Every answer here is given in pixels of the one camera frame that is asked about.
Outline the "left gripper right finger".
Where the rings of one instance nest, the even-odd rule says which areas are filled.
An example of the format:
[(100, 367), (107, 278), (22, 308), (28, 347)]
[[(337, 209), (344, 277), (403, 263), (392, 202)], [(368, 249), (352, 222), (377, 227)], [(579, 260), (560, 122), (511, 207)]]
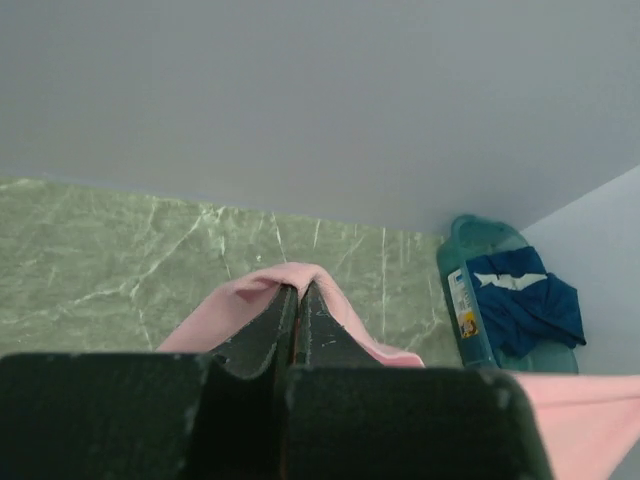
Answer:
[(329, 312), (312, 282), (302, 297), (295, 333), (294, 363), (310, 367), (375, 368), (382, 363), (366, 351)]

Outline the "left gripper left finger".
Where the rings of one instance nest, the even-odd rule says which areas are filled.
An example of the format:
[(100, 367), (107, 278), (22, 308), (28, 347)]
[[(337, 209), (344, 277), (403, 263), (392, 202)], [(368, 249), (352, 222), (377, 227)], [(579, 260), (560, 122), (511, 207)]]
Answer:
[(281, 346), (288, 355), (297, 309), (297, 290), (290, 285), (281, 286), (259, 315), (212, 349), (211, 355), (236, 378), (259, 377), (268, 370)]

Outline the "pink t shirt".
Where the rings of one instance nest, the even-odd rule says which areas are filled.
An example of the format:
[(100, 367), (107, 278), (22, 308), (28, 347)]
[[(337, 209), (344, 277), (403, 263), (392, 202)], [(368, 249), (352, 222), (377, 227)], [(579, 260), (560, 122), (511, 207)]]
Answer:
[[(369, 356), (391, 367), (423, 367), (412, 352), (374, 340), (337, 283), (322, 267), (284, 263), (215, 289), (161, 343), (161, 352), (207, 352), (262, 313), (278, 289), (304, 295), (317, 284), (329, 313)], [(518, 374), (557, 479), (608, 479), (639, 440), (636, 375)]]

